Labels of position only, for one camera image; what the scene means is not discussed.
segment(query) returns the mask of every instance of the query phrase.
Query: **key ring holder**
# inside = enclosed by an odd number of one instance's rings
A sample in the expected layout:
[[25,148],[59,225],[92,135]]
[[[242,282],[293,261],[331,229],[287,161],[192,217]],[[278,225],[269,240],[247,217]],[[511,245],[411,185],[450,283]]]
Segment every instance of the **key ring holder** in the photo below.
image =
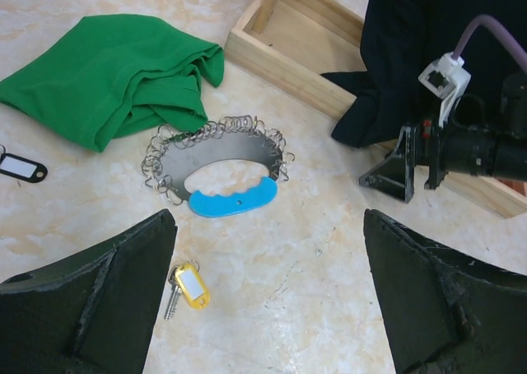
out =
[[[176,133],[162,125],[147,148],[141,163],[147,187],[164,194],[174,205],[189,202],[204,217],[222,217],[260,208],[277,194],[277,181],[288,181],[287,166],[295,155],[285,152],[286,139],[277,129],[250,115],[209,121],[196,133]],[[268,168],[269,176],[244,193],[207,196],[189,192],[184,185],[195,171],[217,161],[246,160]]]
[[39,162],[8,153],[0,144],[0,174],[29,183],[39,183],[45,179],[48,169]]

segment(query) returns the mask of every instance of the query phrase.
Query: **silver key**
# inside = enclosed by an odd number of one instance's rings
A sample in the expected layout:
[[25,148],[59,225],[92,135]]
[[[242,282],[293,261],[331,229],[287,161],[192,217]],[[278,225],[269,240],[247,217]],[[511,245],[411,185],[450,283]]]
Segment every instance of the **silver key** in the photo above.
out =
[[178,283],[175,281],[176,270],[177,267],[170,271],[170,277],[168,278],[168,282],[170,283],[170,285],[172,285],[172,293],[170,295],[170,300],[168,301],[168,307],[166,308],[165,320],[170,320],[174,317],[175,306],[177,305],[178,300],[180,299],[181,289]]

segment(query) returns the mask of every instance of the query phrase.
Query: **hole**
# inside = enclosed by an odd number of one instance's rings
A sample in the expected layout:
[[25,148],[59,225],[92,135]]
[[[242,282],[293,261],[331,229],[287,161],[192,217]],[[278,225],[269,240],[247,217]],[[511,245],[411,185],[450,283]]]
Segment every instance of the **hole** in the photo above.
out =
[[21,273],[19,275],[15,275],[14,277],[10,277],[5,283],[23,282],[23,281],[27,281],[28,279],[32,279],[32,278],[33,278],[32,273]]
[[263,176],[269,176],[269,171],[258,162],[223,160],[199,168],[184,185],[190,193],[199,190],[205,195],[228,196],[257,186]]

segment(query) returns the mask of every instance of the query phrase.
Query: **white connector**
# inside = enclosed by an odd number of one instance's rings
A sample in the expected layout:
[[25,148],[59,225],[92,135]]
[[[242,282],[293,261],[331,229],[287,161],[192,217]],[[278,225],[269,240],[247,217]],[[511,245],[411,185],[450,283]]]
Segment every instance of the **white connector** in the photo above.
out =
[[421,84],[443,100],[439,113],[439,126],[443,128],[455,101],[464,94],[470,82],[470,73],[463,69],[464,60],[452,58],[452,53],[443,55],[430,63],[419,75]]

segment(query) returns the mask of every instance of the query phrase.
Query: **blue handle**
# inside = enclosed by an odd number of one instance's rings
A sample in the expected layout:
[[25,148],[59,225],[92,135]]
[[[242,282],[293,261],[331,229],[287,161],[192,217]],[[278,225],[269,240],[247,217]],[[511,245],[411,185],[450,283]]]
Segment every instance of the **blue handle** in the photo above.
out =
[[225,197],[213,197],[195,191],[190,195],[189,206],[195,213],[204,217],[223,217],[250,211],[267,205],[276,197],[277,183],[265,176],[258,186],[251,187],[244,193],[234,193]]

